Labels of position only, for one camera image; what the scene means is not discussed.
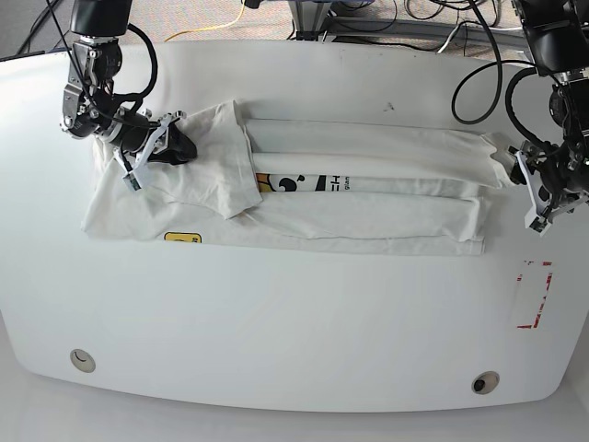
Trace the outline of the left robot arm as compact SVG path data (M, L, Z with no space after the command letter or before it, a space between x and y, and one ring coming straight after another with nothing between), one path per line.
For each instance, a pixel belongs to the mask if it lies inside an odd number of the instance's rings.
M532 66L516 73L505 91L505 108L525 138L513 152L512 178L524 184L532 208L525 225L544 234L554 218L588 202L588 34L574 1L516 1ZM524 78L553 80L549 113L562 130L559 145L542 141L519 122L513 93Z

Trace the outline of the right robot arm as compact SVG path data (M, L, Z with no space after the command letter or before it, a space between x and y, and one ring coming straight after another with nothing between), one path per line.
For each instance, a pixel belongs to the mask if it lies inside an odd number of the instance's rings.
M156 50L147 35L129 22L130 1L76 1L70 30L79 37L67 49L70 59L64 88L63 130L76 139L96 136L110 145L126 173L147 162L173 166L197 157L197 147L177 122L181 111L153 120L140 108L158 77ZM114 76L122 66L119 37L127 31L144 43L151 72L139 92L114 91Z

